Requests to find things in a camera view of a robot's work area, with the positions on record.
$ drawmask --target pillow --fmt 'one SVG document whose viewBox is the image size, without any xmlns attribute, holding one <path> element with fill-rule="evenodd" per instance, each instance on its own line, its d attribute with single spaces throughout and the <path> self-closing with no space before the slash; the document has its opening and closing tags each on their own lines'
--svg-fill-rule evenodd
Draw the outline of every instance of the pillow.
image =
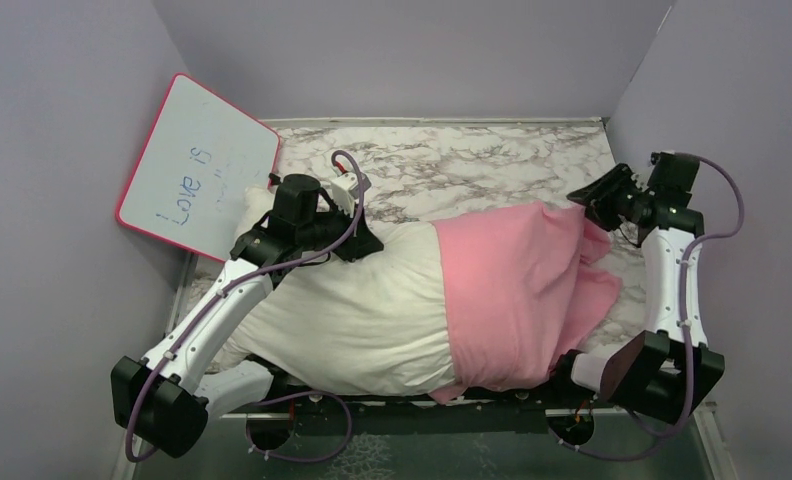
<svg viewBox="0 0 792 480">
<path fill-rule="evenodd" d="M 238 233 L 272 207 L 247 191 Z M 580 207 L 540 202 L 432 223 L 371 226 L 383 252 L 291 271 L 217 355 L 255 353 L 337 394 L 530 388 L 616 301 L 620 280 L 589 264 L 608 236 Z"/>
</svg>

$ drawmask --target floor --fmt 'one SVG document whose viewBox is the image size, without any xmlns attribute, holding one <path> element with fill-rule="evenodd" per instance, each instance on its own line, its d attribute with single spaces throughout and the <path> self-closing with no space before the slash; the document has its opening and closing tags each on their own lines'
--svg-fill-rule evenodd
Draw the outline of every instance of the floor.
<svg viewBox="0 0 792 480">
<path fill-rule="evenodd" d="M 566 206 L 567 192 L 614 165 L 598 122 L 565 125 L 497 126 L 317 126 L 277 128 L 283 139 L 279 173 L 333 174 L 334 149 L 355 154 L 374 188 L 367 202 L 377 222 L 433 220 L 493 207 L 541 200 Z M 643 259 L 621 236 L 602 266 L 624 282 L 620 300 L 584 348 L 619 343 L 642 328 L 645 299 Z M 200 259 L 182 300 L 189 311 L 209 286 L 219 265 Z M 264 462 L 247 453 L 244 420 L 209 426 L 184 457 L 155 455 L 138 467 L 139 479 L 704 479 L 714 475 L 706 452 L 706 423 L 689 426 L 656 456 L 631 464 L 602 463 L 555 445 L 548 435 L 464 434 L 446 436 L 358 436 L 336 459 L 319 465 Z M 319 454 L 338 439 L 296 438 L 283 448 Z M 632 453 L 651 439 L 627 417 L 597 418 L 590 448 Z"/>
</svg>

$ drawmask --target pink pillowcase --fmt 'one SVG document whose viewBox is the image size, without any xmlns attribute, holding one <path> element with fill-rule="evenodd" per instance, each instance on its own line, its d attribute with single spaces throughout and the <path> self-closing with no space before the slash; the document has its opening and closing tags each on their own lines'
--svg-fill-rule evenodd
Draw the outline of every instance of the pink pillowcase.
<svg viewBox="0 0 792 480">
<path fill-rule="evenodd" d="M 584 209 L 540 202 L 434 222 L 440 242 L 449 345 L 457 384 L 532 388 L 617 300 L 621 281 L 588 264 L 611 249 Z"/>
</svg>

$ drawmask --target gray floor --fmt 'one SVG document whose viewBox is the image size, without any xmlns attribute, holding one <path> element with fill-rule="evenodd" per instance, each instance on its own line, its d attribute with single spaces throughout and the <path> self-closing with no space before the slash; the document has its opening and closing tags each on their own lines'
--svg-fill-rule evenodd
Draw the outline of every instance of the gray floor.
<svg viewBox="0 0 792 480">
<path fill-rule="evenodd" d="M 628 418 L 597 418 L 588 448 L 633 453 L 651 444 Z M 162 453 L 138 467 L 137 479 L 710 479 L 700 437 L 689 426 L 664 449 L 635 463 L 591 460 L 556 445 L 548 435 L 507 433 L 434 436 L 358 436 L 330 462 L 296 465 L 264 462 L 247 453 L 244 420 L 221 420 L 205 431 L 187 455 Z M 338 438 L 296 438 L 282 447 L 292 455 L 319 455 Z"/>
</svg>

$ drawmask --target wall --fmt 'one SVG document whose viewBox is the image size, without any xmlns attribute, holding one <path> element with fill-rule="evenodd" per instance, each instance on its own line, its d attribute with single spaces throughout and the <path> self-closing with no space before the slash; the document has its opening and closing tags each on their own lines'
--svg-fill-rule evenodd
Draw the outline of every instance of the wall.
<svg viewBox="0 0 792 480">
<path fill-rule="evenodd" d="M 113 210 L 183 62 L 148 0 L 0 1 L 0 478 L 107 478 L 181 255 Z"/>
<path fill-rule="evenodd" d="M 740 236 L 706 247 L 700 284 L 716 390 L 742 479 L 792 478 L 792 0 L 678 0 L 608 134 L 618 161 L 707 156 L 746 196 Z M 734 200 L 704 170 L 693 205 L 709 231 Z"/>
<path fill-rule="evenodd" d="M 154 0 L 196 78 L 261 118 L 613 112 L 672 0 Z"/>
</svg>

